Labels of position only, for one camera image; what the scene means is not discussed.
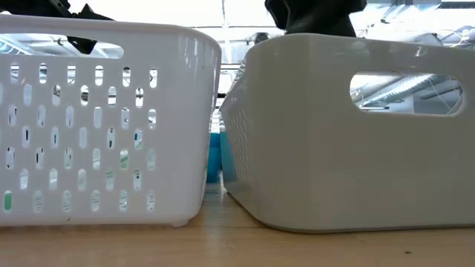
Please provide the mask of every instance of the laundry basket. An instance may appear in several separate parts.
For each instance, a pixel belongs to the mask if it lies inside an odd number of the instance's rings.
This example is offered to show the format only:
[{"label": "laundry basket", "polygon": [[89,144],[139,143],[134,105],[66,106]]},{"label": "laundry basket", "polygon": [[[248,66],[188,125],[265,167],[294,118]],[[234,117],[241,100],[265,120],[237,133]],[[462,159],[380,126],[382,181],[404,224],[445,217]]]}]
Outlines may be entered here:
[{"label": "laundry basket", "polygon": [[124,50],[120,59],[0,54],[0,225],[180,226],[197,214],[220,71],[216,41],[172,25],[27,16],[0,16],[0,33],[75,36]]},{"label": "laundry basket", "polygon": [[[220,109],[234,165],[224,157],[223,170],[235,171],[223,172],[225,188],[290,231],[475,224],[467,62],[472,50],[317,34],[253,47]],[[350,97],[358,72],[450,75],[463,103],[444,116],[363,111]]]}]

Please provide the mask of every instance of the wooden table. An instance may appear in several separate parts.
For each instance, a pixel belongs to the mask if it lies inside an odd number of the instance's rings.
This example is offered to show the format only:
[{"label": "wooden table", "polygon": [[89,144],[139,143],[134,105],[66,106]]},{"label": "wooden table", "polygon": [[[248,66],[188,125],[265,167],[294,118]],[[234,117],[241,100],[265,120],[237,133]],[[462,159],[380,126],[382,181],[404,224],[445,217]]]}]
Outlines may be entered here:
[{"label": "wooden table", "polygon": [[475,266],[475,229],[291,234],[206,190],[188,226],[3,228],[0,266]]}]

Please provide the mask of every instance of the oval hole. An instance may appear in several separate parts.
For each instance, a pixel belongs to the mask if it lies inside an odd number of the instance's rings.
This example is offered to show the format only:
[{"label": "oval hole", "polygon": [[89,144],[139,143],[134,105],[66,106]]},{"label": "oval hole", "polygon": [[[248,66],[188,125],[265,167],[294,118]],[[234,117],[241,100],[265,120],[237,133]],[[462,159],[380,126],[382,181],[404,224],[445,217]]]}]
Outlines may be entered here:
[{"label": "oval hole", "polygon": [[20,189],[25,190],[28,188],[28,170],[23,169],[20,172]]},{"label": "oval hole", "polygon": [[94,170],[99,170],[101,166],[101,150],[95,148],[92,151],[92,166]]},{"label": "oval hole", "polygon": [[41,170],[45,165],[45,150],[43,148],[36,149],[36,168]]},{"label": "oval hole", "polygon": [[16,106],[14,105],[8,107],[8,125],[16,125]]},{"label": "oval hole", "polygon": [[158,77],[158,72],[155,67],[150,69],[150,88],[156,88],[157,87],[157,77]]},{"label": "oval hole", "polygon": [[142,172],[139,170],[134,171],[134,190],[139,191],[142,188]]},{"label": "oval hole", "polygon": [[79,129],[79,147],[86,148],[88,146],[88,129],[81,127]]},{"label": "oval hole", "polygon": [[73,149],[65,149],[65,168],[71,169],[73,167]]},{"label": "oval hole", "polygon": [[124,67],[122,71],[122,85],[128,87],[131,84],[131,69],[129,67]]},{"label": "oval hole", "polygon": [[86,171],[84,169],[80,169],[77,172],[77,190],[85,191],[87,182],[88,182],[88,178],[86,176]]},{"label": "oval hole", "polygon": [[31,85],[29,84],[26,84],[24,85],[23,87],[23,103],[24,105],[26,106],[29,106],[31,105],[31,94],[33,93],[33,88],[31,87]]},{"label": "oval hole", "polygon": [[113,128],[109,128],[107,131],[107,146],[110,149],[114,149],[116,141],[116,134]]},{"label": "oval hole", "polygon": [[115,107],[116,105],[116,98],[117,98],[117,90],[115,87],[109,88],[109,94],[108,94],[108,103],[109,107]]},{"label": "oval hole", "polygon": [[58,148],[59,144],[59,130],[56,126],[51,129],[51,147]]},{"label": "oval hole", "polygon": [[38,126],[40,127],[45,126],[45,120],[46,120],[46,108],[44,105],[40,105],[38,107],[38,113],[37,113]]},{"label": "oval hole", "polygon": [[100,107],[94,108],[94,127],[101,128],[102,125],[102,109]]},{"label": "oval hole", "polygon": [[48,79],[48,67],[45,63],[39,66],[39,83],[45,84]]},{"label": "oval hole", "polygon": [[126,170],[128,168],[128,151],[127,149],[122,149],[120,151],[120,168]]},{"label": "oval hole", "polygon": [[114,189],[114,180],[115,180],[114,171],[109,169],[107,173],[105,174],[105,189],[107,191],[112,191]]},{"label": "oval hole", "polygon": [[89,87],[86,85],[83,85],[81,87],[81,105],[82,106],[87,106],[89,102]]},{"label": "oval hole", "polygon": [[136,129],[135,130],[134,144],[135,144],[135,149],[141,149],[142,148],[142,130],[141,129]]},{"label": "oval hole", "polygon": [[35,213],[43,211],[43,193],[40,190],[36,190],[33,193],[33,211]]},{"label": "oval hole", "polygon": [[76,66],[69,65],[68,66],[68,84],[74,85],[75,81],[76,81]]},{"label": "oval hole", "polygon": [[122,109],[122,128],[128,129],[128,122],[130,120],[130,113],[128,108]]},{"label": "oval hole", "polygon": [[153,108],[148,111],[148,127],[152,130],[157,128],[157,111]]},{"label": "oval hole", "polygon": [[102,79],[104,76],[104,68],[101,65],[96,66],[96,85],[102,85]]},{"label": "oval hole", "polygon": [[360,72],[350,97],[362,111],[404,114],[455,114],[463,89],[451,76],[431,73]]},{"label": "oval hole", "polygon": [[148,149],[147,152],[147,168],[151,171],[155,169],[155,159],[157,158],[157,153],[153,148]]},{"label": "oval hole", "polygon": [[55,191],[58,188],[58,171],[52,169],[50,171],[50,190]]},{"label": "oval hole", "polygon": [[155,209],[155,193],[149,190],[146,197],[147,211],[152,212]]},{"label": "oval hole", "polygon": [[98,212],[101,206],[101,195],[98,190],[92,191],[91,194],[91,210],[92,212]]},{"label": "oval hole", "polygon": [[143,89],[142,88],[137,88],[135,90],[135,106],[137,108],[143,107]]},{"label": "oval hole", "polygon": [[69,106],[66,108],[66,126],[73,127],[74,124],[74,108]]},{"label": "oval hole", "polygon": [[4,212],[11,212],[13,205],[13,195],[12,191],[5,191],[3,194],[3,210]]},{"label": "oval hole", "polygon": [[121,212],[126,212],[127,211],[127,191],[121,190],[119,193],[119,210]]},{"label": "oval hole", "polygon": [[71,212],[73,205],[73,195],[69,190],[62,193],[62,211],[65,213]]},{"label": "oval hole", "polygon": [[15,148],[7,148],[6,166],[9,170],[15,167]]},{"label": "oval hole", "polygon": [[59,103],[61,102],[61,86],[59,85],[53,86],[51,97],[52,97],[53,105],[59,105]]},{"label": "oval hole", "polygon": [[22,138],[22,147],[29,148],[30,147],[30,138],[31,138],[31,131],[28,126],[23,127],[23,138]]},{"label": "oval hole", "polygon": [[10,82],[15,84],[18,82],[18,76],[20,73],[20,66],[18,63],[12,63],[10,66]]}]

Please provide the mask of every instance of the blue object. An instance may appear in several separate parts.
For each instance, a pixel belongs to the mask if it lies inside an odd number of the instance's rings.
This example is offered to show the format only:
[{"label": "blue object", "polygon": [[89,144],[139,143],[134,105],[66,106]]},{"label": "blue object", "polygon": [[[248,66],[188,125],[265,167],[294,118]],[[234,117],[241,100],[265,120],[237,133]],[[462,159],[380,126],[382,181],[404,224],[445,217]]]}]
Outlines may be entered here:
[{"label": "blue object", "polygon": [[226,131],[221,131],[221,159],[223,164],[223,180],[235,181],[237,180],[235,172],[235,163],[232,157],[231,145],[229,144],[228,135]]},{"label": "blue object", "polygon": [[218,181],[218,174],[221,169],[221,147],[220,134],[211,133],[209,140],[209,158],[208,158],[208,174],[206,178],[207,183]]}]

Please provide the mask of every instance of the slotted basket wall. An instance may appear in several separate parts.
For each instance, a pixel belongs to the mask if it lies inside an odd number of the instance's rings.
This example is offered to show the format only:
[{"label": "slotted basket wall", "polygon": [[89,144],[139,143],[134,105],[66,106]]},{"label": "slotted basket wall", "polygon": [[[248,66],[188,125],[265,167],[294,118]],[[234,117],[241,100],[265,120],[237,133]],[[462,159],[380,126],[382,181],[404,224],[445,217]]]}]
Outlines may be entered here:
[{"label": "slotted basket wall", "polygon": [[121,59],[0,55],[0,225],[182,225],[198,212],[216,41],[171,25],[26,16],[0,16],[0,33],[124,50]]}]

